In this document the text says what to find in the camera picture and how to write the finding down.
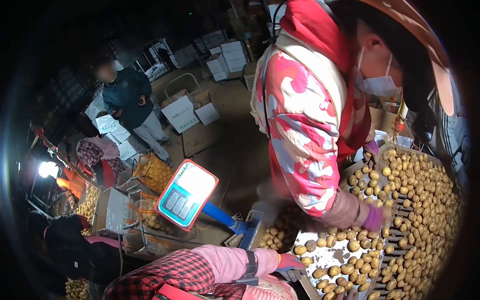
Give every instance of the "orange mesh bag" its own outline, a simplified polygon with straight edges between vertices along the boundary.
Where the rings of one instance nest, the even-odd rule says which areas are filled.
[[[143,182],[149,189],[161,194],[172,175],[173,172],[169,166],[153,153],[149,153],[139,157],[138,166],[133,177],[144,176],[138,180]]]

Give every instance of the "face mask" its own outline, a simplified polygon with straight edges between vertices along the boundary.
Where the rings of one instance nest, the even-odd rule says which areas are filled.
[[[390,71],[390,66],[392,65],[393,55],[390,54],[390,60],[388,61],[385,76],[363,79],[363,75],[360,72],[360,65],[363,59],[364,52],[365,48],[362,47],[358,67],[354,68],[353,79],[356,88],[367,94],[376,96],[391,96],[392,94],[397,93],[400,89],[395,85],[392,77],[388,75],[388,72]]]

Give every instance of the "purple glove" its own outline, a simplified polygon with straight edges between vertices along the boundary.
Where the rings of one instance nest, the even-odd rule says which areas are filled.
[[[368,212],[367,219],[363,223],[363,228],[368,229],[369,231],[378,232],[380,227],[385,222],[383,208],[368,205],[370,211]]]
[[[300,281],[301,276],[307,274],[305,265],[295,255],[279,254],[278,258],[280,263],[275,271],[285,277],[286,281]]]
[[[367,164],[369,169],[376,168],[378,164],[378,145],[375,140],[363,145],[363,161]]]

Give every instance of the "red and white jacket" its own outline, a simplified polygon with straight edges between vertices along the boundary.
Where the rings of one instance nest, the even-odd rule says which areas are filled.
[[[314,0],[288,1],[280,25],[265,79],[274,185],[311,216],[322,218],[335,206],[336,216],[328,219],[342,218],[350,208],[356,215],[358,204],[336,196],[337,164],[365,143],[371,120],[365,99],[355,99],[352,82],[344,80],[351,69],[347,41]],[[257,63],[251,99],[263,133],[260,74],[268,51]]]

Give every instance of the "work glove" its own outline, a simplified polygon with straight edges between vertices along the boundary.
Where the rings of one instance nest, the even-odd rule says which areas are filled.
[[[363,145],[363,162],[369,169],[377,169],[378,166],[378,145],[375,140]]]
[[[305,265],[292,254],[279,254],[279,263],[276,272],[279,272],[286,281],[300,281],[302,275],[307,274]]]
[[[370,211],[368,212],[367,219],[363,222],[362,227],[368,231],[378,232],[380,231],[380,227],[392,218],[392,210],[390,207],[386,206],[377,207],[371,204],[368,206]]]

